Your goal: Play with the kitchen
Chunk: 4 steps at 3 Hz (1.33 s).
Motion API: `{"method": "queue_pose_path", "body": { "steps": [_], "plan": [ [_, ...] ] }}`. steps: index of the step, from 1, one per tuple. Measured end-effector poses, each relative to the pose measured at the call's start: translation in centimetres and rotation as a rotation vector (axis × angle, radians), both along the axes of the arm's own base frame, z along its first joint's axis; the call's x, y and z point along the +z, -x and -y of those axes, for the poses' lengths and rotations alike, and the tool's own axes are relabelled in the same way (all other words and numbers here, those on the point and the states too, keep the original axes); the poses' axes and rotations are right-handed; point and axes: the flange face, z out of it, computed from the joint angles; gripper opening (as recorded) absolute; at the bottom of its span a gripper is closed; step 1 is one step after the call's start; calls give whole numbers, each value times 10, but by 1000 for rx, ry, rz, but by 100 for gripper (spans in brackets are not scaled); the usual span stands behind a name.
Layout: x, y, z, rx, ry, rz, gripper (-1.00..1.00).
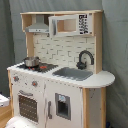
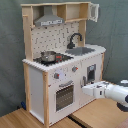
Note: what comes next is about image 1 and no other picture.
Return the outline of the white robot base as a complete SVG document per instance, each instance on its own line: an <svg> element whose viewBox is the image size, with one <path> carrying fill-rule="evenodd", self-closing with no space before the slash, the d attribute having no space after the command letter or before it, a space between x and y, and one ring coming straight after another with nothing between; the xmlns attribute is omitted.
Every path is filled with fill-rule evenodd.
<svg viewBox="0 0 128 128"><path fill-rule="evenodd" d="M37 128L37 127L28 120L22 117L15 116L7 122L5 128Z"/></svg>

